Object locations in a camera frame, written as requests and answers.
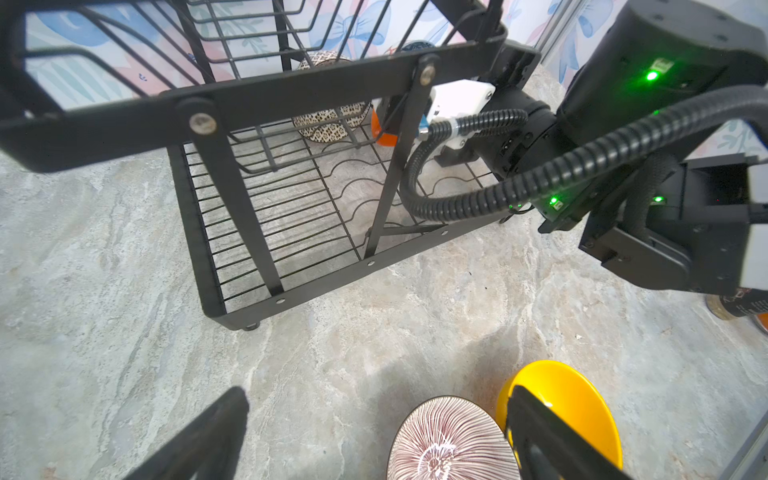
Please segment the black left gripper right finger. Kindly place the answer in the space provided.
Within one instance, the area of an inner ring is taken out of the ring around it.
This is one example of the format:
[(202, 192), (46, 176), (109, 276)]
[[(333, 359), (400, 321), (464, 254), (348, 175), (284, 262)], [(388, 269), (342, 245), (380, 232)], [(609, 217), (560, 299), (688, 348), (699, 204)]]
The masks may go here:
[(521, 385), (508, 400), (506, 433), (523, 479), (628, 477)]

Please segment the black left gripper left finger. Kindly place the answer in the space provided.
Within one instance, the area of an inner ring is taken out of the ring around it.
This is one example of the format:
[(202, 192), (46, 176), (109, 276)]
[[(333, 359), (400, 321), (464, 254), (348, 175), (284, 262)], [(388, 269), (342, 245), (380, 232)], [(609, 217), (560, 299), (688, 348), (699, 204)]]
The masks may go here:
[(232, 479), (244, 442), (249, 403), (234, 386), (190, 422), (129, 479)]

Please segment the pink striped patterned bowl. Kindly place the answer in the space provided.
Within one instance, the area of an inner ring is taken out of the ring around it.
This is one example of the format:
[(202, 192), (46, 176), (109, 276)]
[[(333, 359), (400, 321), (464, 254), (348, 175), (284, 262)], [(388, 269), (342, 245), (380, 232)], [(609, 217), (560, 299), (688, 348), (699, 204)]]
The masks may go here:
[(493, 418), (456, 396), (429, 399), (400, 426), (388, 479), (518, 479), (512, 447)]

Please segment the brown floral patterned bowl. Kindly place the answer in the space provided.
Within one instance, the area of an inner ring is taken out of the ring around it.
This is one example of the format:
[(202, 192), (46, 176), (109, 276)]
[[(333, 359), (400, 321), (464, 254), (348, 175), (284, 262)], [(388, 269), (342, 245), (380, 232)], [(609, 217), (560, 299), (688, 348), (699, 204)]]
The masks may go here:
[[(320, 50), (310, 52), (308, 58), (300, 63), (299, 69), (309, 70), (335, 63), (350, 62), (350, 58), (337, 51)], [(361, 126), (370, 109), (370, 102), (358, 102), (299, 115), (292, 118), (292, 123), (305, 139), (315, 143), (331, 144), (343, 140), (355, 128)]]

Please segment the orange plastic bowl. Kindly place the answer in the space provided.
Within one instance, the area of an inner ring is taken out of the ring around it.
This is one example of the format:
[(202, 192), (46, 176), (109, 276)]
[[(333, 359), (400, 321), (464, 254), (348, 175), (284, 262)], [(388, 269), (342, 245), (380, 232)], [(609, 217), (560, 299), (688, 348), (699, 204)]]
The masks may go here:
[(378, 101), (374, 101), (372, 103), (372, 113), (371, 113), (372, 136), (378, 145), (382, 147), (394, 148), (397, 144), (398, 137), (394, 134), (386, 133), (383, 130), (380, 117), (377, 113), (378, 106), (379, 106)]

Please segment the blue triangle patterned bowl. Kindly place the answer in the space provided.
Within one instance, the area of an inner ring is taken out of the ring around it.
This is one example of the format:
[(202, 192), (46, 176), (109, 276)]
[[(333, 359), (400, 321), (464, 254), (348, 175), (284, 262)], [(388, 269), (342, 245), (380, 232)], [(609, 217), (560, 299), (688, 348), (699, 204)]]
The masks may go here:
[(411, 51), (417, 51), (417, 50), (425, 50), (425, 49), (431, 49), (434, 48), (435, 45), (429, 41), (424, 40), (415, 40), (410, 41), (406, 43), (402, 48), (402, 52), (411, 52)]

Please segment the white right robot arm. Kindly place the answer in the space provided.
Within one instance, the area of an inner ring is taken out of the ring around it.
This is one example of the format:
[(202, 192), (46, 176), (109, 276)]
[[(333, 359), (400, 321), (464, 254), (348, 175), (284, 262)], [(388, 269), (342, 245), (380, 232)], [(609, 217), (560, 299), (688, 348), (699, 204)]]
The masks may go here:
[(767, 36), (698, 1), (629, 1), (556, 110), (506, 89), (528, 122), (473, 153), (583, 252), (641, 288), (730, 295), (767, 286), (767, 165), (695, 158), (723, 124), (767, 137)]

